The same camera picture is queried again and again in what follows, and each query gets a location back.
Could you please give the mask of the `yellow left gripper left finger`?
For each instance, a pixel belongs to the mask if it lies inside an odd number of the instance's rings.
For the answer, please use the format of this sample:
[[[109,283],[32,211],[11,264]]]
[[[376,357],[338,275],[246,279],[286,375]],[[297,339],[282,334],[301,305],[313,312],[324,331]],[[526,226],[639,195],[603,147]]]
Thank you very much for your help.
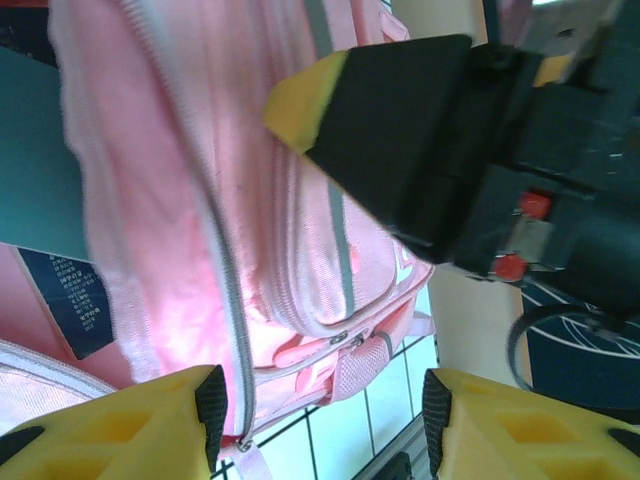
[[[4,479],[208,479],[224,372],[195,366],[28,421],[1,438]]]

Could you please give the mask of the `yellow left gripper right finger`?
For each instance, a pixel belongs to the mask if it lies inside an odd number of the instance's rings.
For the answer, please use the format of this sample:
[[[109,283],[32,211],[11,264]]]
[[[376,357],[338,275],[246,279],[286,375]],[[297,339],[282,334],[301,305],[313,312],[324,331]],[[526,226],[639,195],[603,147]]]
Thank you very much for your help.
[[[435,479],[636,479],[639,429],[462,371],[427,371],[423,421]]]

